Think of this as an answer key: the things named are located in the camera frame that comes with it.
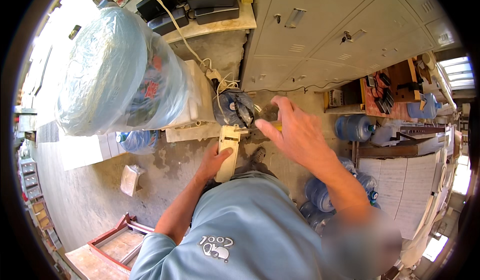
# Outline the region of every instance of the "window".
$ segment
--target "window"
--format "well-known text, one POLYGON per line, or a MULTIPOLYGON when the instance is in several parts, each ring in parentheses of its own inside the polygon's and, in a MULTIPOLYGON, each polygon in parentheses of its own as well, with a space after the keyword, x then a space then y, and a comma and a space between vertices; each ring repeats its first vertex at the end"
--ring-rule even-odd
POLYGON ((452 189, 457 193, 466 195, 469 189, 470 176, 470 159, 468 156, 462 155, 458 158, 452 189))
POLYGON ((472 66, 468 57, 443 60, 439 64, 453 91, 475 88, 472 66))
POLYGON ((423 252, 423 256, 430 261, 435 261, 435 259, 437 259, 438 254, 440 254, 448 240, 447 236, 441 235, 440 233, 435 233, 435 236, 438 237, 438 240, 436 238, 431 238, 428 242, 427 248, 423 252))

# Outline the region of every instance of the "man's left hand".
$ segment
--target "man's left hand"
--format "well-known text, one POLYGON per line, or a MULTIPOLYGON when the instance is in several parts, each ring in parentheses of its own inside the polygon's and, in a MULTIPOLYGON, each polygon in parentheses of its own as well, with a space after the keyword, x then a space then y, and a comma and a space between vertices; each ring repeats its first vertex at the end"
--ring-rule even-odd
POLYGON ((209 179, 213 179, 213 177, 215 177, 217 172, 220 170, 222 163, 225 161, 225 159, 232 155, 232 153, 233 150, 231 147, 229 147, 221 151, 219 154, 219 143, 215 143, 205 151, 200 167, 195 173, 194 178, 205 182, 209 179))

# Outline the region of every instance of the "man's arm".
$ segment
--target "man's arm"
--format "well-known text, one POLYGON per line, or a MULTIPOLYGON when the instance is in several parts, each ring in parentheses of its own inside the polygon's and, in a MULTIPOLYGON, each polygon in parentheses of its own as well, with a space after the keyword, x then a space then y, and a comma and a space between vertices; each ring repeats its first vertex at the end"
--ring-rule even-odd
POLYGON ((320 119, 305 113, 287 97, 275 96, 271 102, 279 108, 278 120, 282 121, 282 132, 262 119, 255 121, 260 131, 288 158, 326 184, 337 211, 356 205, 370 206, 360 182, 344 168, 327 145, 320 119))
POLYGON ((195 207, 205 184, 217 174, 222 163, 233 152, 231 148, 228 148, 219 154, 218 150, 218 143, 206 150, 200 167, 190 183, 173 200, 155 226, 154 232, 170 237, 177 246, 182 241, 183 235, 192 221, 195 207))

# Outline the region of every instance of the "pipe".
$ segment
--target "pipe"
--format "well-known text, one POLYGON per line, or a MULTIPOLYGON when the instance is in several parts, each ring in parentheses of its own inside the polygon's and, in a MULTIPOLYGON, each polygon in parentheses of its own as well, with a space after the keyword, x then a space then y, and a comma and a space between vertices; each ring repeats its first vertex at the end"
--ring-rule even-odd
POLYGON ((429 51, 428 53, 423 53, 421 58, 423 64, 429 69, 430 77, 435 80, 440 86, 439 91, 441 92, 441 94, 445 97, 448 104, 450 104, 450 106, 453 108, 453 111, 457 111, 457 105, 453 101, 452 93, 450 92, 450 89, 448 88, 448 85, 444 80, 445 78, 440 75, 440 73, 443 74, 443 72, 437 68, 437 62, 435 61, 433 53, 431 51, 429 51))

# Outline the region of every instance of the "shoe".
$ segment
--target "shoe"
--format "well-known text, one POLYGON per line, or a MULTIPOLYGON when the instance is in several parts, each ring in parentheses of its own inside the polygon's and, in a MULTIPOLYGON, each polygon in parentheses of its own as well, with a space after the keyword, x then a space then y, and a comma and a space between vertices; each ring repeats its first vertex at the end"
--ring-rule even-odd
POLYGON ((258 149, 250 156, 250 161, 253 163, 261 163, 264 160, 267 151, 263 146, 259 146, 258 149))

